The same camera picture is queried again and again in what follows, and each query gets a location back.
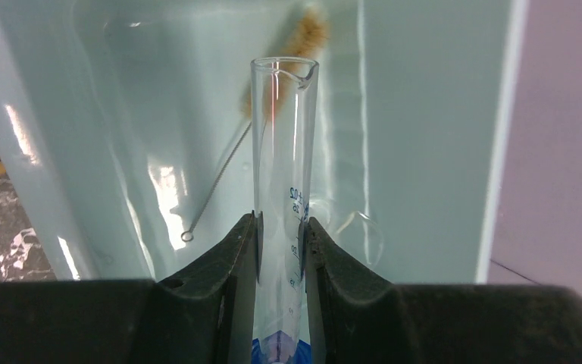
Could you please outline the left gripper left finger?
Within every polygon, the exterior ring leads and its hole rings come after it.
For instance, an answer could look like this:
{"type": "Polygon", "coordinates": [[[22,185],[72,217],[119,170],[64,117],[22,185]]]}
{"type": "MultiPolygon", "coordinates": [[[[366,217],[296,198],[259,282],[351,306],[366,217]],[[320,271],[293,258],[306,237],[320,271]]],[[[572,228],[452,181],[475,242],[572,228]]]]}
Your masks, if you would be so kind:
{"type": "Polygon", "coordinates": [[[0,283],[0,363],[248,363],[257,221],[161,280],[0,283]]]}

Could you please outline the brown bristle tube brush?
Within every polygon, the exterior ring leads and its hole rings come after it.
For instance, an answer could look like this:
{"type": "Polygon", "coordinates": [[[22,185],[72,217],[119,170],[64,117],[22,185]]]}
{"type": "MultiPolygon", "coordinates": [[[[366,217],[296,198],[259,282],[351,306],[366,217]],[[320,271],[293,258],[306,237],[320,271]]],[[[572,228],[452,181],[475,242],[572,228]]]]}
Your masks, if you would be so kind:
{"type": "MultiPolygon", "coordinates": [[[[315,6],[309,5],[302,12],[300,19],[296,21],[296,25],[286,38],[280,54],[270,56],[269,59],[272,61],[282,61],[283,64],[279,66],[279,69],[289,73],[295,73],[303,67],[308,59],[314,58],[322,50],[327,41],[328,33],[329,30],[325,17],[320,15],[320,11],[315,6]]],[[[208,204],[221,178],[224,176],[227,167],[252,128],[252,94],[250,91],[247,92],[242,107],[242,119],[246,121],[246,125],[242,128],[242,132],[237,141],[233,144],[232,149],[220,166],[217,176],[209,187],[208,194],[195,217],[192,219],[189,228],[180,235],[180,240],[184,243],[194,240],[194,230],[208,208],[208,204]]]]}

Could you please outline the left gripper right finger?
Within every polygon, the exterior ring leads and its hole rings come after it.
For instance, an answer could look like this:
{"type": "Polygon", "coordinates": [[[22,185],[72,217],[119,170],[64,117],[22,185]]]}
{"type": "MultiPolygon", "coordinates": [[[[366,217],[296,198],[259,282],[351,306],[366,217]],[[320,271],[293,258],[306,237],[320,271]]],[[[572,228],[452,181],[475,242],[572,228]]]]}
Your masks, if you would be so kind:
{"type": "Polygon", "coordinates": [[[394,284],[306,228],[314,363],[582,363],[582,297],[555,285],[394,284]]]}

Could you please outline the clear glass petri dish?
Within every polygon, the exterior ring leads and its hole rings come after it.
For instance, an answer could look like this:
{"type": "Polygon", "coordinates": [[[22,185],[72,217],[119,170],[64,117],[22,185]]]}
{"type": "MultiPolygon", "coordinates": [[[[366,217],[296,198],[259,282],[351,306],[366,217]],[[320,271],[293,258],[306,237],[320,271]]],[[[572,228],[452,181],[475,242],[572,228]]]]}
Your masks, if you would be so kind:
{"type": "Polygon", "coordinates": [[[380,262],[385,239],[377,223],[364,212],[332,199],[314,199],[309,213],[333,241],[368,268],[380,262]]]}

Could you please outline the blue capped clear tube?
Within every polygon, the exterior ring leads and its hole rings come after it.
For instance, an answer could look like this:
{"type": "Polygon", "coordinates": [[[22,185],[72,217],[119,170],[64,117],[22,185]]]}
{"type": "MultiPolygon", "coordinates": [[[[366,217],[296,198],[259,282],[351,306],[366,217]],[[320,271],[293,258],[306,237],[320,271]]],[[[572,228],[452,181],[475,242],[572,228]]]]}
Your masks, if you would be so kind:
{"type": "Polygon", "coordinates": [[[305,231],[319,64],[295,73],[282,61],[251,63],[258,273],[257,363],[296,363],[305,297],[305,231]]]}

